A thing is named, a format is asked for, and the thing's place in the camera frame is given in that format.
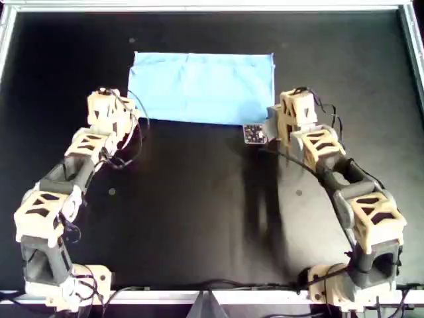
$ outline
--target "blue cloth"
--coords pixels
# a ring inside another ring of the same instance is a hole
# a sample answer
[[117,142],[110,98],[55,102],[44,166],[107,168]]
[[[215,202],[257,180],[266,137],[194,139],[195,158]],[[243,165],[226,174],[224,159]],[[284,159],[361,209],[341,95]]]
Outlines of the blue cloth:
[[272,54],[136,52],[128,87],[152,119],[260,123],[274,104],[274,63]]

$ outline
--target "black mat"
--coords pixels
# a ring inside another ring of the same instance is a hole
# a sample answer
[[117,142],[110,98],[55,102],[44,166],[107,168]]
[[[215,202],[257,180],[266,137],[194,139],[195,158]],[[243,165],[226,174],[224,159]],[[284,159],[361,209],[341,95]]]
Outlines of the black mat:
[[[125,92],[135,50],[273,52],[277,93],[309,85],[338,106],[349,154],[409,222],[399,281],[423,281],[424,133],[395,12],[20,13],[0,94],[0,289],[23,286],[13,224],[23,193],[86,125],[91,90]],[[247,149],[238,127],[154,121],[136,164],[93,181],[72,260],[108,266],[116,286],[286,282],[307,266],[347,261],[323,190],[277,163]]]

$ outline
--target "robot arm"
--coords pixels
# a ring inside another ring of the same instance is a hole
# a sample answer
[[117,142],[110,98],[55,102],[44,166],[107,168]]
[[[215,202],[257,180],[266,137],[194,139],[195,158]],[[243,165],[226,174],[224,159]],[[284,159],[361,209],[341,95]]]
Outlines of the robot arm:
[[111,272],[100,265],[72,264],[62,235],[64,223],[77,217],[91,179],[105,162],[103,155],[112,157],[126,135],[129,140],[139,117],[134,101],[118,90],[93,92],[88,97],[91,126],[75,133],[63,161],[27,191],[14,215],[25,290],[46,297],[47,306],[77,311],[109,297]]
[[[308,89],[294,89],[281,93],[280,104],[271,107],[278,138],[315,173],[352,247],[348,264],[309,270],[309,293],[316,303],[327,297],[343,311],[362,311],[370,299],[396,289],[407,223],[391,193],[347,156],[335,130],[316,125],[316,100]],[[342,274],[319,281],[339,270]]]

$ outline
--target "aluminum frame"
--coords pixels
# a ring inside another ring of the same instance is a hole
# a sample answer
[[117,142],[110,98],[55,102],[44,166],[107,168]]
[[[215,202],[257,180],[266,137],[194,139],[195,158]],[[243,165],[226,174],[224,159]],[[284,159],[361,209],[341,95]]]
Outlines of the aluminum frame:
[[[420,106],[424,111],[424,48],[411,0],[5,0],[0,19],[0,83],[7,61],[15,20],[20,12],[161,12],[161,11],[388,11],[401,14],[405,40],[413,66]],[[223,291],[213,292],[220,304],[310,305],[307,291]],[[123,291],[116,304],[192,304],[198,291]],[[22,303],[44,303],[39,297],[24,295]],[[397,304],[401,292],[380,298],[381,304]],[[424,305],[424,291],[412,290],[405,303]]]

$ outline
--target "wire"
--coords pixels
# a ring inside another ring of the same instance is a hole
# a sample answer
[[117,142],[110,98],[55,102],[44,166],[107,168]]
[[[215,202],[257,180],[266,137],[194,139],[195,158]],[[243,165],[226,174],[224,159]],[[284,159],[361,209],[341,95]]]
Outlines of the wire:
[[405,299],[406,299],[406,296],[408,295],[408,293],[411,290],[413,290],[414,288],[423,287],[423,286],[424,286],[423,284],[409,284],[409,285],[407,285],[406,289],[403,291],[402,299],[399,303],[399,306],[396,308],[395,312],[392,313],[388,318],[396,318],[398,313],[401,310],[402,311],[404,310],[404,303],[405,303]]
[[[139,123],[139,121],[138,121],[138,119],[135,117],[135,115],[133,114],[133,110],[132,109],[129,109],[126,105],[125,105],[125,102],[121,99],[121,97],[119,96],[119,95],[117,95],[112,89],[106,89],[105,90],[107,93],[110,93],[110,94],[112,94],[112,95],[114,95],[115,96],[115,99],[116,100],[118,100],[120,103],[121,103],[121,105],[127,110],[127,111],[129,111],[130,112],[130,117],[131,117],[131,120],[133,121],[133,120],[136,120],[136,125],[137,125],[137,127],[138,127],[138,134],[139,134],[139,137],[140,137],[140,146],[139,146],[139,148],[138,148],[138,150],[137,150],[137,153],[131,158],[131,159],[129,159],[129,160],[127,160],[126,162],[124,162],[123,161],[123,159],[121,159],[121,158],[119,158],[119,157],[117,157],[117,156],[115,156],[114,158],[116,158],[117,160],[120,160],[121,161],[121,163],[120,164],[115,164],[113,161],[112,161],[112,156],[109,154],[109,152],[107,151],[107,149],[105,148],[105,147],[103,147],[102,149],[101,149],[101,153],[102,153],[102,155],[103,155],[103,157],[105,158],[105,161],[106,161],[106,163],[108,163],[108,165],[110,165],[112,168],[114,168],[114,169],[117,169],[117,170],[122,170],[123,168],[125,168],[125,167],[127,167],[128,165],[130,165],[130,164],[132,164],[139,156],[140,156],[140,154],[141,154],[141,149],[142,149],[142,142],[143,142],[143,136],[142,136],[142,132],[141,132],[141,127],[140,127],[140,123]],[[146,109],[144,108],[144,105],[141,103],[141,101],[140,101],[140,99],[133,93],[133,92],[131,92],[136,98],[137,98],[137,100],[139,101],[139,103],[140,103],[140,105],[142,106],[142,108],[143,108],[143,111],[144,111],[144,114],[146,115],[146,118],[147,118],[147,125],[148,125],[148,130],[150,129],[150,119],[148,118],[148,115],[147,115],[147,112],[146,112]]]
[[277,314],[277,315],[269,315],[269,316],[265,316],[265,318],[301,318],[301,317],[320,317],[324,315],[324,313],[303,313],[303,314],[299,314],[299,315],[290,315],[290,314],[285,314],[285,313],[281,313],[281,314]]
[[5,300],[10,301],[11,303],[14,303],[15,305],[17,305],[18,307],[23,308],[24,310],[30,313],[33,313],[35,315],[51,315],[52,314],[51,311],[44,311],[44,310],[31,308],[29,305],[23,304],[15,299],[24,294],[25,292],[23,291],[17,291],[15,293],[3,293],[0,291],[0,303]]
[[120,290],[115,291],[111,297],[105,302],[104,306],[103,306],[103,313],[102,313],[102,318],[104,318],[105,316],[105,312],[107,307],[109,306],[109,304],[111,303],[111,301],[121,292],[125,292],[125,291],[129,291],[129,290],[142,290],[142,288],[140,287],[135,287],[135,286],[131,286],[131,287],[125,287],[125,288],[121,288]]
[[146,108],[144,107],[144,105],[143,105],[143,103],[141,102],[141,100],[138,98],[138,96],[137,95],[135,95],[130,89],[128,89],[128,92],[130,93],[130,94],[133,94],[134,95],[134,97],[136,98],[136,100],[138,101],[138,103],[140,104],[140,106],[141,106],[141,108],[142,108],[142,110],[143,110],[143,112],[144,112],[144,116],[146,117],[146,120],[147,120],[147,131],[149,131],[150,130],[150,118],[149,118],[149,116],[147,115],[147,111],[146,111]]
[[283,156],[285,159],[297,164],[298,166],[301,166],[303,169],[305,169],[306,171],[308,171],[310,174],[312,174],[314,177],[318,179],[318,175],[315,171],[313,171],[306,164],[304,164],[303,162],[299,161],[298,159],[294,158],[293,156],[289,154],[284,154],[283,152],[279,150],[271,150],[269,148],[261,148],[260,151],[269,152],[270,154],[277,154],[277,155]]
[[331,312],[331,308],[330,308],[330,305],[329,305],[329,298],[328,298],[328,295],[327,295],[327,279],[329,278],[328,276],[329,276],[329,274],[330,274],[330,271],[331,271],[331,270],[332,270],[335,266],[338,266],[338,265],[341,265],[341,263],[334,264],[334,265],[330,266],[330,267],[329,267],[329,269],[327,270],[327,272],[326,272],[326,273],[325,273],[325,275],[324,275],[324,277],[325,277],[325,279],[324,279],[325,305],[327,306],[327,309],[328,309],[329,314],[330,314],[330,316],[331,316],[331,317],[333,316],[333,313]]
[[[315,171],[313,171],[310,167],[308,167],[307,165],[305,165],[303,162],[299,161],[298,159],[294,158],[293,156],[289,155],[289,154],[284,154],[283,152],[280,152],[278,150],[270,150],[269,148],[261,148],[260,151],[265,151],[265,152],[269,152],[270,154],[277,154],[280,156],[283,156],[284,158],[286,158],[287,160],[301,166],[303,169],[307,170],[310,174],[312,174],[314,177],[317,178],[318,182],[321,184],[321,180],[318,177],[317,173]],[[333,209],[336,211],[336,205],[335,202],[333,200],[333,198],[330,196],[330,193],[328,193],[326,191],[327,195],[329,196],[329,200],[331,202],[331,205],[333,206]],[[337,216],[337,220],[339,221],[340,225],[341,225],[341,220],[339,219],[339,216],[336,214]],[[350,248],[352,250],[354,250],[354,243],[351,239],[351,237],[349,236],[347,230],[341,225],[342,231],[347,239],[347,241],[349,242]]]
[[380,297],[379,296],[377,296],[377,298],[376,298],[376,305],[377,305],[377,317],[382,318],[382,309],[380,307]]
[[343,146],[343,122],[342,122],[342,119],[340,118],[340,116],[337,115],[337,108],[333,104],[326,104],[326,103],[323,104],[323,102],[321,101],[321,98],[314,92],[314,90],[311,89],[310,87],[307,87],[307,86],[301,86],[301,87],[296,88],[293,91],[292,95],[296,95],[296,94],[302,93],[304,91],[308,91],[312,94],[315,104],[318,105],[321,108],[321,110],[323,111],[324,114],[327,114],[327,111],[325,110],[326,107],[331,107],[333,109],[333,113],[331,114],[331,116],[333,116],[333,119],[331,120],[331,128],[334,128],[335,123],[336,123],[336,119],[338,119],[338,121],[339,121],[339,138],[340,138],[341,144]]
[[316,284],[316,283],[322,282],[323,280],[324,280],[324,281],[325,281],[325,280],[328,280],[329,278],[332,278],[332,277],[334,277],[334,276],[337,276],[337,275],[343,274],[343,273],[344,273],[344,272],[346,272],[346,271],[347,271],[347,267],[344,267],[344,268],[341,268],[340,270],[336,270],[335,272],[332,272],[332,273],[326,274],[326,275],[324,275],[324,276],[321,276],[321,277],[319,277],[319,278],[317,278],[317,279],[315,279],[315,280],[311,280],[310,282],[307,282],[305,285],[303,285],[301,288],[299,288],[299,289],[298,289],[298,291],[306,290],[306,289],[308,289],[310,286],[312,286],[312,285],[314,285],[314,284]]

